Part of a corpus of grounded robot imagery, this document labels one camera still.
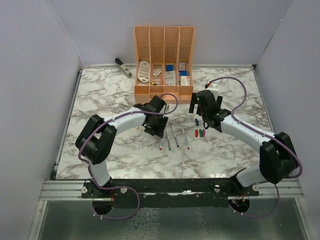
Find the metal bolt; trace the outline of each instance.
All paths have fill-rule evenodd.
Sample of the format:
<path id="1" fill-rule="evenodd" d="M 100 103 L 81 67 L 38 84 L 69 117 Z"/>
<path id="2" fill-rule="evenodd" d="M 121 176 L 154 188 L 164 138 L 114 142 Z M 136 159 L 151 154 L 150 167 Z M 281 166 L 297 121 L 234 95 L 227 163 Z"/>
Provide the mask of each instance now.
<path id="1" fill-rule="evenodd" d="M 127 188 L 126 187 L 122 187 L 120 188 L 120 192 L 125 194 L 127 192 Z"/>
<path id="2" fill-rule="evenodd" d="M 81 188 L 81 193 L 86 194 L 87 192 L 88 192 L 88 189 L 85 186 L 83 186 Z"/>
<path id="3" fill-rule="evenodd" d="M 252 185 L 252 190 L 255 192 L 259 191 L 259 186 L 257 184 Z"/>
<path id="4" fill-rule="evenodd" d="M 220 192 L 220 186 L 219 185 L 215 185 L 214 189 L 213 189 L 216 193 Z"/>

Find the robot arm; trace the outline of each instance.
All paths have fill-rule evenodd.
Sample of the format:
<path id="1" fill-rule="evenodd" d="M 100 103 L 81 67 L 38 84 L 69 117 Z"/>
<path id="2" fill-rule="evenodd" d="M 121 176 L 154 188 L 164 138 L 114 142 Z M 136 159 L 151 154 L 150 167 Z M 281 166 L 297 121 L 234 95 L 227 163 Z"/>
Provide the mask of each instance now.
<path id="1" fill-rule="evenodd" d="M 93 115 L 90 117 L 75 142 L 75 146 L 79 150 L 97 127 L 110 119 L 114 119 L 114 121 L 106 124 L 101 128 L 100 131 L 97 132 L 97 134 L 100 134 L 100 137 L 95 135 L 90 139 L 82 152 L 84 157 L 89 162 L 89 169 L 91 170 L 94 179 L 100 186 L 104 186 L 111 179 L 108 173 L 106 158 L 108 157 L 115 137 L 118 134 L 142 125 L 144 126 L 144 131 L 146 133 L 152 136 L 157 135 L 160 138 L 163 138 L 168 118 L 162 115 L 153 115 L 150 114 L 150 112 L 160 113 L 165 105 L 166 102 L 164 100 L 158 96 L 154 96 L 150 102 L 143 105 L 140 103 L 136 104 L 130 110 L 115 116 L 102 118 L 98 115 Z M 125 113 L 133 114 L 125 115 L 117 119 L 118 116 Z"/>
<path id="2" fill-rule="evenodd" d="M 269 135 L 276 138 L 295 153 L 290 137 L 286 133 L 266 132 L 240 120 L 255 130 L 264 133 L 264 135 L 257 134 L 237 122 L 229 110 L 221 109 L 222 99 L 222 96 L 215 99 L 210 90 L 193 93 L 189 113 L 193 113 L 195 105 L 198 105 L 196 113 L 202 116 L 205 129 L 214 128 L 221 133 L 232 135 L 259 153 L 259 165 L 245 168 L 231 177 L 240 188 L 265 181 L 277 184 L 298 167 L 292 155 L 274 140 L 265 136 Z"/>

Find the organizer compartment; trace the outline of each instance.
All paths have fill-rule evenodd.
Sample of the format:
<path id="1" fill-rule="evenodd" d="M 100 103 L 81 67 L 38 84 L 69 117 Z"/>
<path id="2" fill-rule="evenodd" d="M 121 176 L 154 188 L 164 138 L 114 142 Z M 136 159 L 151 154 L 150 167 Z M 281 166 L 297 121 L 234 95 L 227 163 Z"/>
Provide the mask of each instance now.
<path id="1" fill-rule="evenodd" d="M 135 102 L 144 104 L 155 95 L 171 93 L 176 95 L 180 104 L 189 104 L 194 89 L 192 64 L 196 39 L 195 28 L 193 26 L 135 26 L 133 38 L 137 73 L 141 61 L 147 61 L 150 64 L 148 84 L 141 82 L 138 74 L 136 75 Z M 190 76 L 189 86 L 180 85 L 179 63 L 181 62 L 185 63 Z M 171 78 L 170 85 L 166 82 L 166 65 L 168 64 L 172 64 L 175 70 L 175 81 Z M 161 70 L 158 76 L 156 76 L 157 70 Z M 176 102 L 170 95 L 163 96 L 163 99 L 167 104 Z"/>

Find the white marble table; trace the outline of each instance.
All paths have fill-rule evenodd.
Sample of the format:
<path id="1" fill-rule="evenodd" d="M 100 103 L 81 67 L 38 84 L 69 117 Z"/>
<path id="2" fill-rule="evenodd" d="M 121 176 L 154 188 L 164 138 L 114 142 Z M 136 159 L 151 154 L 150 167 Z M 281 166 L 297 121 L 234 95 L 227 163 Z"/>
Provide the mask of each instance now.
<path id="1" fill-rule="evenodd" d="M 133 91 L 136 69 L 130 68 L 133 77 L 128 79 L 117 69 L 84 69 L 76 94 L 67 134 L 65 137 L 56 179 L 87 179 L 87 166 L 77 158 L 75 141 L 90 116 L 112 116 L 128 110 L 135 104 Z M 194 91 L 222 76 L 239 78 L 247 88 L 247 101 L 236 114 L 259 128 L 270 131 L 270 124 L 251 68 L 194 68 Z M 243 99 L 243 90 L 234 80 L 219 81 L 222 108 L 231 110 Z M 158 137 L 144 133 L 144 128 L 128 130 L 116 137 L 107 158 L 113 178 L 224 178 L 259 162 L 258 153 L 234 137 L 214 129 L 206 130 L 205 137 L 195 138 L 195 129 L 203 129 L 202 121 L 196 127 L 195 117 L 188 113 L 189 105 L 179 105 L 168 115 L 168 125 L 174 125 L 180 147 L 177 148 L 171 129 L 168 129 L 171 150 L 163 140 L 159 150 Z M 187 150 L 181 127 L 187 135 Z"/>

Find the white wall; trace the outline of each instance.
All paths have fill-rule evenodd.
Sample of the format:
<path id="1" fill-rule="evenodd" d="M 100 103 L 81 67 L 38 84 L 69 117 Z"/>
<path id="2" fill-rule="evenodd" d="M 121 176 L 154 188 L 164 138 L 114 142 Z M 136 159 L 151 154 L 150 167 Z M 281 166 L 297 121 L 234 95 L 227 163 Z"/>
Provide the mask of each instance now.
<path id="1" fill-rule="evenodd" d="M 47 0 L 83 64 L 134 63 L 135 25 L 195 26 L 195 64 L 257 64 L 291 0 Z"/>
<path id="2" fill-rule="evenodd" d="M 1 1 L 0 239 L 28 238 L 80 61 L 44 0 Z"/>
<path id="3" fill-rule="evenodd" d="M 320 236 L 320 1 L 294 0 L 256 72 L 277 132 L 287 132 L 300 157 L 300 177 Z"/>

